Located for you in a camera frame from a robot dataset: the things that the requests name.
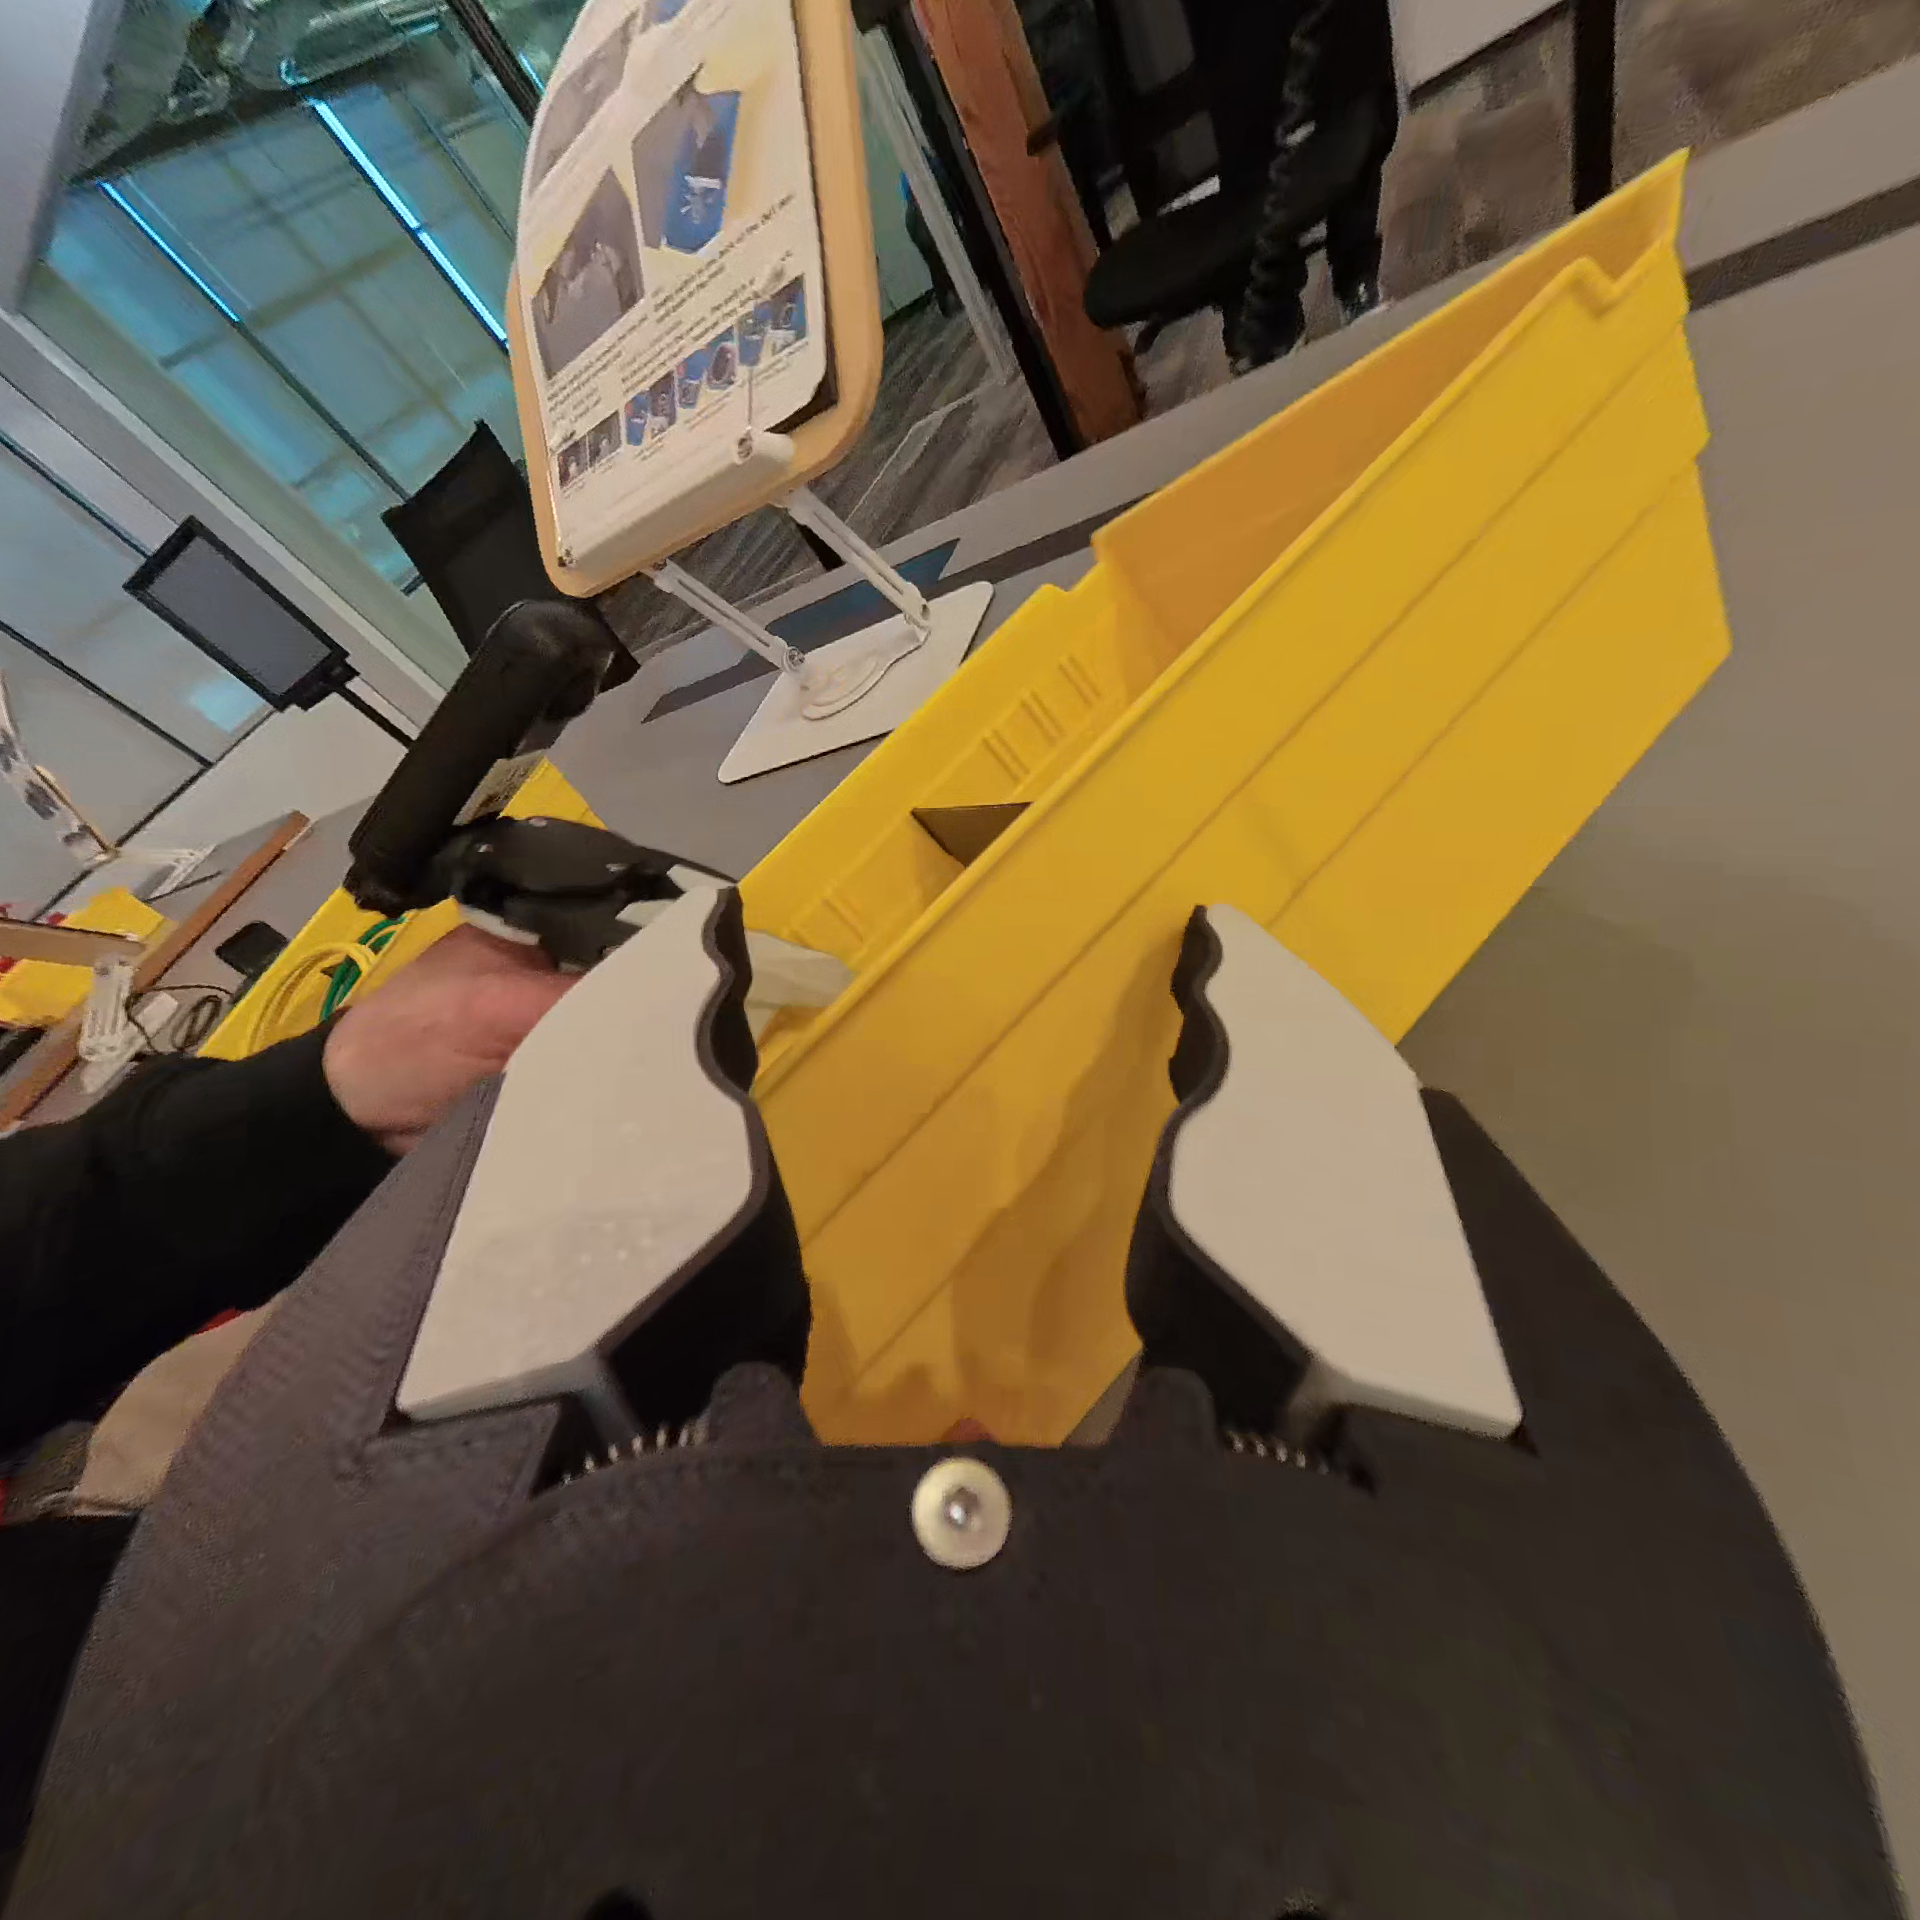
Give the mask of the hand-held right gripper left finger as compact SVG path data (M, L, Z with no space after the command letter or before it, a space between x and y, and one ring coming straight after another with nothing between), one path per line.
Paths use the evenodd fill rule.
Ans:
M598 1443L642 1412L617 1351L763 1194L736 887L581 975L518 1044L456 1212L395 1411L414 1423L571 1398Z

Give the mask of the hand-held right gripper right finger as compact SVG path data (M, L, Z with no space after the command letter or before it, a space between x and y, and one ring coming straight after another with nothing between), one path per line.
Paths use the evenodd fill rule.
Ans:
M1176 1106L1134 1224L1134 1330L1228 1436L1347 1412L1513 1436L1523 1402L1425 1090L1264 925L1198 904L1170 978Z

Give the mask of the person's left forearm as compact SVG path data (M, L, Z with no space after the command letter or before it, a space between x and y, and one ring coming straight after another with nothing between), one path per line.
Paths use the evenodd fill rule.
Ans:
M323 1051L316 1030L241 1063L154 1063L2 1141L5 1455L265 1304L388 1178Z

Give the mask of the person's left hand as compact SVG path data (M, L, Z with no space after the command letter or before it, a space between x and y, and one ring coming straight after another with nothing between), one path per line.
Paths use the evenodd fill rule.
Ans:
M328 1090L353 1127L404 1157L581 978L537 947L457 925L328 1026Z

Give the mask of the black mesh chair back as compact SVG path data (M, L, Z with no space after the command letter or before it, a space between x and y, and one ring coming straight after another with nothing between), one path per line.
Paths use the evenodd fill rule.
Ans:
M459 631L548 594L528 475L488 420L379 519Z

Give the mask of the black flat monitor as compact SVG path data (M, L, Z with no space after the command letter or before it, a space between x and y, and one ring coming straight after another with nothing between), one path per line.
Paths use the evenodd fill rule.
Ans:
M353 686L348 652L200 519L182 519L124 591L277 712Z

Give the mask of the wooden document stand white base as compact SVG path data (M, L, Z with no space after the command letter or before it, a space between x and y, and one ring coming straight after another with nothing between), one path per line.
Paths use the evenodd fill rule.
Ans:
M794 446L790 467L766 471L745 500L713 514L700 523L700 535L654 556L644 566L608 582L564 566L556 546L553 485L533 398L517 266L507 286L518 434L533 469L534 523L553 584L589 596L641 574L773 669L773 686L718 765L722 784L763 778L896 732L961 668L993 602L986 584L939 590L913 582L811 490L858 443L874 415L884 341L852 8L833 3L785 4L794 4L801 30L811 187L824 234L824 282L814 317L824 325L828 348L828 374L817 399L785 423ZM681 559L698 542L758 510L778 510L825 544L834 559L875 590L881 610L846 638L804 652L757 615L732 605Z

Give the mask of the long wooden board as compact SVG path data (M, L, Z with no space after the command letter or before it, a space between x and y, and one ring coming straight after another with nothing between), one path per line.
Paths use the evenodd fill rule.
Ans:
M296 848L314 827L302 812L288 812L269 826L235 834L220 844L206 864L162 904L182 902L182 914L171 918L150 939L136 947L130 959L110 964L106 972L126 975L124 998L161 986L161 978L180 963L196 943L204 943L217 918L230 911L259 880ZM61 1021L43 1029L35 1044L25 1046L2 1077L2 1127L16 1128L37 1116L65 1080L82 1068L80 1037L92 1000L84 998Z

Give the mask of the beige cloth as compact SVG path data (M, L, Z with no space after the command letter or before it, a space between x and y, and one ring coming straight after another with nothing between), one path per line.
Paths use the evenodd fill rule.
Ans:
M65 1519L121 1519L146 1509L208 1404L269 1322L275 1302L235 1311L146 1364L90 1432Z

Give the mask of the large yellow plastic bin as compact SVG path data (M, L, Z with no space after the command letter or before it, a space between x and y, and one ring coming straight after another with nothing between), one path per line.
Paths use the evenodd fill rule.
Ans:
M1681 150L1092 535L741 883L830 1445L1136 1355L1170 975L1235 904L1401 1040L1731 652Z

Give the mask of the printed instruction sheet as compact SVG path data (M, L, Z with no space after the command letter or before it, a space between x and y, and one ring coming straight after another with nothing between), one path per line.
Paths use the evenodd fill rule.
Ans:
M566 570L644 566L785 474L828 374L794 4L585 4L531 133L517 277Z

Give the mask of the black office chair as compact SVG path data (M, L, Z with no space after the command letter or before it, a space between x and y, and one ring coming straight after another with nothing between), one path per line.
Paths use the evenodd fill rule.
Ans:
M1089 322L1148 338L1211 307L1229 358L1288 357L1306 338L1308 256L1336 197L1326 183L1274 203L1262 192L1214 192L1144 216L1097 254Z

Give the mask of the brown wooden post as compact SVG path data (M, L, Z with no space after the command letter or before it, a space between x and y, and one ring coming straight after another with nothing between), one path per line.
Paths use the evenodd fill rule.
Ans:
M1021 341L1040 355L1028 382L1068 460L1138 424L1144 396L1131 352L1086 311L1097 248L1065 160L1051 142L1033 146L1049 101L1024 22L1012 3L921 3L913 19L993 213Z

